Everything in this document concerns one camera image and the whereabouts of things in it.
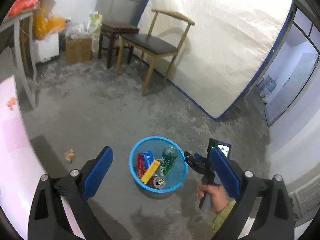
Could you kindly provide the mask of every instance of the white mattress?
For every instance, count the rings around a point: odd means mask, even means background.
[[[196,22],[169,79],[216,119],[260,68],[291,4],[292,0],[149,0],[138,26],[140,33],[148,32],[151,8],[178,11]],[[177,46],[186,25],[159,14],[152,35]],[[156,69],[165,74],[171,58],[159,60]]]

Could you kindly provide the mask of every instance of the small screen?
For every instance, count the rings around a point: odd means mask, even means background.
[[[219,144],[218,145],[219,149],[223,152],[223,154],[228,157],[229,155],[229,147],[228,146],[225,146],[225,145],[222,145],[222,144]]]

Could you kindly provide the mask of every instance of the mesh basket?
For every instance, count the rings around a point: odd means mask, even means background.
[[[162,150],[168,145],[176,147],[179,150],[180,154],[176,158],[169,174],[165,177],[165,187],[163,189],[151,188],[142,183],[136,174],[135,166],[137,165],[138,153],[151,151],[154,159],[161,159]],[[167,193],[170,191],[174,191],[175,189],[180,187],[187,176],[188,165],[184,162],[184,158],[185,157],[183,155],[183,151],[173,141],[164,137],[151,136],[140,140],[131,149],[129,155],[129,168],[134,180],[144,189],[156,193]]]

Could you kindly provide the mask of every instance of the table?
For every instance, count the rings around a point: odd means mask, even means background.
[[[115,40],[118,39],[119,34],[123,33],[139,33],[139,28],[137,26],[130,25],[125,22],[114,22],[108,21],[102,23],[100,38],[99,38],[99,51],[98,58],[101,58],[101,50],[102,50],[102,40],[103,36],[109,38],[109,46],[108,46],[108,59],[107,59],[107,68],[111,68],[111,60],[112,60],[112,52],[115,44]],[[129,56],[127,62],[130,63],[131,57],[133,54],[133,47],[130,46]]]
[[[33,11],[38,8],[33,8],[29,10],[22,11],[19,14],[16,14],[12,17],[5,18],[0,25],[0,33],[10,26],[14,26],[13,28],[13,39],[14,39],[14,50],[15,50],[15,64],[16,64],[16,74],[21,79],[24,90],[26,91],[27,97],[30,101],[30,104],[33,109],[36,108],[36,88],[38,83],[36,82],[37,70],[36,64],[34,60],[34,52],[33,52]],[[31,64],[33,68],[33,77],[28,78],[23,68],[23,61],[21,55],[21,46],[20,46],[20,21],[29,18],[29,33],[25,33],[29,39],[29,48],[30,48],[30,57]],[[22,49],[25,55],[25,47],[24,42],[22,42]]]

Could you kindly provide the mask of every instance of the yellow box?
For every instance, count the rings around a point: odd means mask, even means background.
[[[148,183],[148,181],[151,179],[152,175],[156,172],[158,167],[160,166],[160,162],[157,160],[154,160],[147,171],[143,174],[142,178],[140,179],[144,184]]]

